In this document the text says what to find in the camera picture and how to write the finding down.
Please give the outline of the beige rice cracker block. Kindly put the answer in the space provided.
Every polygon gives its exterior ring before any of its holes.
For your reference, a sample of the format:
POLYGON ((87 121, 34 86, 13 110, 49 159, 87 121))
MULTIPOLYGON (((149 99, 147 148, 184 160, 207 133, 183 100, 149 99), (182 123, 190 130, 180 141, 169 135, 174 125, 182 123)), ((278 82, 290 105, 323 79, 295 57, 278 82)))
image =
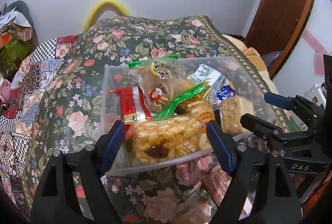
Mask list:
POLYGON ((222 131, 232 136, 247 130, 241 125, 241 116, 249 113, 254 115, 253 103, 242 96, 233 96, 220 103, 222 131))

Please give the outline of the blue round cracker bag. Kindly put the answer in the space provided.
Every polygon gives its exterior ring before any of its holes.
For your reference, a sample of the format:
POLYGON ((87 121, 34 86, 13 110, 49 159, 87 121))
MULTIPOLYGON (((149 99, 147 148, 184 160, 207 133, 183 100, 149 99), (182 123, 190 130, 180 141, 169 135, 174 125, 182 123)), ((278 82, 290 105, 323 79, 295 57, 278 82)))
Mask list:
POLYGON ((220 100, 228 99, 235 96, 235 91, 231 88, 231 86, 223 86, 219 91, 217 92, 217 97, 220 100))

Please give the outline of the orange label biscuit pack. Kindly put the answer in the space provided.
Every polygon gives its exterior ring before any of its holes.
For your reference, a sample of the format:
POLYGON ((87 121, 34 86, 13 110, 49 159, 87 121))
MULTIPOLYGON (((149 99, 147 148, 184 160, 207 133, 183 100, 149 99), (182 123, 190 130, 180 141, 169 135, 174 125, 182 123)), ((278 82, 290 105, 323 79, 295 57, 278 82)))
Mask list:
POLYGON ((206 124, 215 120, 212 104, 209 100, 199 100, 187 107, 188 113, 201 125, 201 133, 206 133, 206 124))

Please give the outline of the silver yellow snack packet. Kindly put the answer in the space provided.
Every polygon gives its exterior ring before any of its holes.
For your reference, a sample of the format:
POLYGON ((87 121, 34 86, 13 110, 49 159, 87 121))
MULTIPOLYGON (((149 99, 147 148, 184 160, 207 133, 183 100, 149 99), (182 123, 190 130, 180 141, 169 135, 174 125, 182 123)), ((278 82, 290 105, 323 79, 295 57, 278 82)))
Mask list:
POLYGON ((205 83, 208 88, 207 96, 211 103, 221 101, 217 97, 217 92, 223 86, 230 86, 228 79, 221 72, 206 64, 200 64, 193 74, 187 76, 187 79, 205 83))

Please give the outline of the green bread bag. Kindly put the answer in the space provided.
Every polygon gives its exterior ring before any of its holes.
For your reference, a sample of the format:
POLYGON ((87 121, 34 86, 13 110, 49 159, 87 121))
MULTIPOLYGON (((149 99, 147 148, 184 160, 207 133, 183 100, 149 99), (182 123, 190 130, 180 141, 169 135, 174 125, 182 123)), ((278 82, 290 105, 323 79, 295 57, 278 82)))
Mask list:
POLYGON ((207 82, 181 75, 177 55, 133 61, 128 67, 138 80, 149 111, 156 118, 170 117, 181 103, 195 102, 209 89, 207 82))

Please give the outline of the caramel puffed rice pack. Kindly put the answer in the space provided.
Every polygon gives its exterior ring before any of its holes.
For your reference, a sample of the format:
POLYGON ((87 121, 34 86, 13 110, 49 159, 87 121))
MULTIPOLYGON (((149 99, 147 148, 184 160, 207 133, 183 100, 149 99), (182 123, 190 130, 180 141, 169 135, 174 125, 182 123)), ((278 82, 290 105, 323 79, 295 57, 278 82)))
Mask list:
POLYGON ((210 148, 206 133, 195 117, 184 114, 154 121, 131 124, 127 140, 132 140, 132 152, 143 165, 184 157, 210 148))

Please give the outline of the red white snack packet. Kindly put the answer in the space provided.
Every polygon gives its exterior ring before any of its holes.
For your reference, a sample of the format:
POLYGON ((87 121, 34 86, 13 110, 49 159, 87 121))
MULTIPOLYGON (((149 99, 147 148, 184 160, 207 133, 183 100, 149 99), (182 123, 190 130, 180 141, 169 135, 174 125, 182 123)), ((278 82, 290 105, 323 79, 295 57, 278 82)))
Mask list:
POLYGON ((136 121, 145 121, 152 117, 149 112, 144 94, 140 87, 117 88, 115 93, 119 96, 119 105, 122 121, 126 126, 136 121))

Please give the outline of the yellow beige blanket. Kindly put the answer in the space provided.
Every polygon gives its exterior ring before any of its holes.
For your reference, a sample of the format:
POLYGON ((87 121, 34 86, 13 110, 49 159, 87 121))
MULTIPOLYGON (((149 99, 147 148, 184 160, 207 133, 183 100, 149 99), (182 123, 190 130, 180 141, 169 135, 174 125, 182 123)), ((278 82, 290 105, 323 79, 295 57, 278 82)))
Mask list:
POLYGON ((269 87, 270 91, 278 94, 278 90, 274 83, 270 79, 270 74, 267 70, 267 67, 257 52, 255 48, 248 48, 243 41, 241 41, 238 38, 235 38, 233 36, 222 34, 225 38, 227 38, 229 41, 231 41, 246 57, 247 59, 256 67, 257 71, 263 78, 263 80, 266 82, 267 86, 269 87))

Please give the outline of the brown cookie tube pack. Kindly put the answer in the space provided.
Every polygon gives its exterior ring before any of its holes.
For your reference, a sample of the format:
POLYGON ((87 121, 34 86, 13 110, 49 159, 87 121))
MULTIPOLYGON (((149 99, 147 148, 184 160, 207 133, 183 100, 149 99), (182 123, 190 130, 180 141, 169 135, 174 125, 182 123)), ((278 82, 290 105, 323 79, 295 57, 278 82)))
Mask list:
POLYGON ((203 185, 210 194, 216 206, 220 206, 226 191, 231 182, 231 177, 221 169, 220 166, 214 167, 210 174, 202 179, 203 185))

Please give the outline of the clear plastic storage bin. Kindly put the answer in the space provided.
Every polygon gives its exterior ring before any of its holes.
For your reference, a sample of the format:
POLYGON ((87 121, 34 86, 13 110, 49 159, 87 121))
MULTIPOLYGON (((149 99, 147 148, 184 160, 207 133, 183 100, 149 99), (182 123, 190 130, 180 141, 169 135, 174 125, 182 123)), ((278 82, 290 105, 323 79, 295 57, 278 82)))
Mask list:
POLYGON ((183 163, 212 152, 206 125, 216 120, 234 140, 248 136, 237 117, 251 113, 275 120, 265 89, 249 66, 230 56, 156 58, 108 66, 103 80, 101 122, 121 121, 111 176, 183 163))

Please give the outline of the wooden door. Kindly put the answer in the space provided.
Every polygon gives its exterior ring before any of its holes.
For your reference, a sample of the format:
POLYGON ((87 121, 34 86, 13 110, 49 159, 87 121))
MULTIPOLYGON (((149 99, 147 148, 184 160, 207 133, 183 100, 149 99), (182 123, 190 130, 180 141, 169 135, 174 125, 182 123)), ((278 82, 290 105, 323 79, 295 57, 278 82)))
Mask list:
POLYGON ((261 0, 245 41, 260 55, 280 51, 268 68, 271 78, 295 49, 309 20, 315 0, 261 0))

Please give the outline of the pink plush toy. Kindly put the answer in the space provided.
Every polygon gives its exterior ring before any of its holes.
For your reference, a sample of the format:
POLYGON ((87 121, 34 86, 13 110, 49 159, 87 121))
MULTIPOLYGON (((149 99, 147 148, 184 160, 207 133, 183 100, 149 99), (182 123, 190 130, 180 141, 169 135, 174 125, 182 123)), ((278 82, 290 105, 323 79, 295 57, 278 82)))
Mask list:
POLYGON ((11 82, 1 77, 0 98, 1 103, 6 103, 10 99, 11 82))

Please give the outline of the patchwork quilt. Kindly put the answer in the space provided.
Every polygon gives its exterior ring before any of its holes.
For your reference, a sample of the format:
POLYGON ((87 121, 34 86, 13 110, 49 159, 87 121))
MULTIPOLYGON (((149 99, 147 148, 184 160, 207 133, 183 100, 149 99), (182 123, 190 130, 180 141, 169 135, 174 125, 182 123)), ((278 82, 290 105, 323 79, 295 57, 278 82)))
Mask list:
POLYGON ((22 173, 32 140, 34 119, 46 87, 63 64, 76 36, 44 41, 21 63, 11 82, 8 109, 1 113, 1 190, 29 217, 22 173))

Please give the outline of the pile of clothes and bags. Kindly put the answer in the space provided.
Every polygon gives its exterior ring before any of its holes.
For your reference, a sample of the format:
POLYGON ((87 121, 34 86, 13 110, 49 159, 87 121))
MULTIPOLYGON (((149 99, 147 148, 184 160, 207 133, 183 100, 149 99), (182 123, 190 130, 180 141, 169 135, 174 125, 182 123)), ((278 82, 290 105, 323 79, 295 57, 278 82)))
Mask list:
POLYGON ((12 79, 33 50, 34 24, 29 8, 18 0, 1 13, 1 75, 12 79))

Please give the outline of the yellow foam arch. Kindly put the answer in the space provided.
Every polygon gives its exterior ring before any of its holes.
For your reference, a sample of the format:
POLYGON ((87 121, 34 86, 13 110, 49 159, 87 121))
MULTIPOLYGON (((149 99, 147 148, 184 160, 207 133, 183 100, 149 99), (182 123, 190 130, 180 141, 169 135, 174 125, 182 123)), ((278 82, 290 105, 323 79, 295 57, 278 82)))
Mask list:
POLYGON ((119 16, 131 16, 127 8, 118 0, 99 0, 88 14, 83 26, 83 31, 86 31, 93 26, 104 13, 112 13, 119 16))

